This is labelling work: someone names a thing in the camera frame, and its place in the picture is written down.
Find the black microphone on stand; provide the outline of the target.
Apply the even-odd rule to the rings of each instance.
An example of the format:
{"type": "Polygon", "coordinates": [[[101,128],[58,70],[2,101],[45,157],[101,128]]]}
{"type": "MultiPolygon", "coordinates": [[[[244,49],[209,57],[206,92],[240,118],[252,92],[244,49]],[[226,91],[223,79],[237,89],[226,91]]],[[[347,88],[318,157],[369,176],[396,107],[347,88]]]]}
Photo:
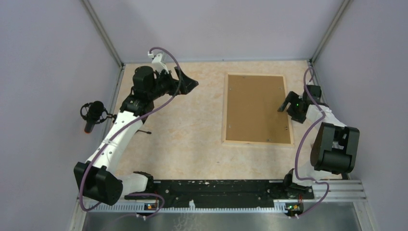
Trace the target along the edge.
{"type": "MultiPolygon", "coordinates": [[[[135,116],[149,115],[154,109],[154,102],[142,100],[123,101],[120,107],[120,112],[131,112],[135,116]]],[[[80,109],[80,115],[86,121],[84,128],[85,133],[91,133],[94,126],[103,123],[106,119],[112,118],[114,121],[117,115],[108,113],[104,104],[100,101],[94,101],[84,104],[80,109]]]]}

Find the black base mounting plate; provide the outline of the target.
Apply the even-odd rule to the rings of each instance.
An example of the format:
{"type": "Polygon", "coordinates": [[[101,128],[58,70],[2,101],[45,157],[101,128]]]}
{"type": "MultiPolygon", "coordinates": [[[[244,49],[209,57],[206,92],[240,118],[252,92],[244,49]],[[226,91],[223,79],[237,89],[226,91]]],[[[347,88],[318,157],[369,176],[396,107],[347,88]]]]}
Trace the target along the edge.
{"type": "Polygon", "coordinates": [[[193,201],[196,208],[267,208],[276,200],[314,199],[313,190],[296,190],[283,180],[155,180],[137,196],[126,200],[165,200],[164,208],[186,208],[193,201]]]}

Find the aluminium front rail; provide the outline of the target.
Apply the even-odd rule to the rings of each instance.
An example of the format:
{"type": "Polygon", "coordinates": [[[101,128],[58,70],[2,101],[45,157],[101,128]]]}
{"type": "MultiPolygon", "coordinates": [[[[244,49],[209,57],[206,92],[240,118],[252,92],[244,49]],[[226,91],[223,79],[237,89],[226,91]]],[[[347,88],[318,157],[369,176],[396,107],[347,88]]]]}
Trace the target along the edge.
{"type": "Polygon", "coordinates": [[[77,207],[72,231],[365,231],[366,202],[358,180],[328,180],[311,186],[314,199],[276,200],[267,208],[164,208],[165,200],[126,200],[98,205],[86,199],[90,212],[77,207]]]}

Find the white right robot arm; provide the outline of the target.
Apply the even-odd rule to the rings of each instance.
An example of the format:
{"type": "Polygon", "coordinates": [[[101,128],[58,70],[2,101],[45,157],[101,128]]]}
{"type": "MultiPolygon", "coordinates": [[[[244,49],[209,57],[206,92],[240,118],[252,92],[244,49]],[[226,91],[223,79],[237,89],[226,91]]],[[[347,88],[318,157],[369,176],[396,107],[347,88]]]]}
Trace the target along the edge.
{"type": "Polygon", "coordinates": [[[318,129],[309,162],[302,166],[296,163],[285,175],[282,192],[288,198],[309,190],[315,180],[350,173],[355,167],[360,131],[337,119],[320,101],[321,95],[319,86],[307,85],[302,95],[290,91],[278,108],[278,112],[287,111],[295,122],[312,122],[307,133],[318,129]]]}

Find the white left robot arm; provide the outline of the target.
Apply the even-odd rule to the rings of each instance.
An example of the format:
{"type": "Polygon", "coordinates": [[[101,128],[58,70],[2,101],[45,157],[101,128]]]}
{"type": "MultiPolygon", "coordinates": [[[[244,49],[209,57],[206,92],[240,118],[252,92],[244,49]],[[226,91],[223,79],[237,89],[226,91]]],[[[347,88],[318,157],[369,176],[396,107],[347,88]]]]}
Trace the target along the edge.
{"type": "Polygon", "coordinates": [[[74,167],[80,196],[106,205],[114,205],[131,193],[143,199],[152,197],[154,186],[150,174],[136,171],[116,177],[114,172],[132,137],[148,116],[159,110],[154,101],[165,94],[171,97],[186,95],[199,85],[180,68],[174,69],[177,79],[172,77],[171,71],[156,71],[150,66],[136,68],[131,92],[122,102],[107,136],[85,163],[77,162],[74,167]]]}

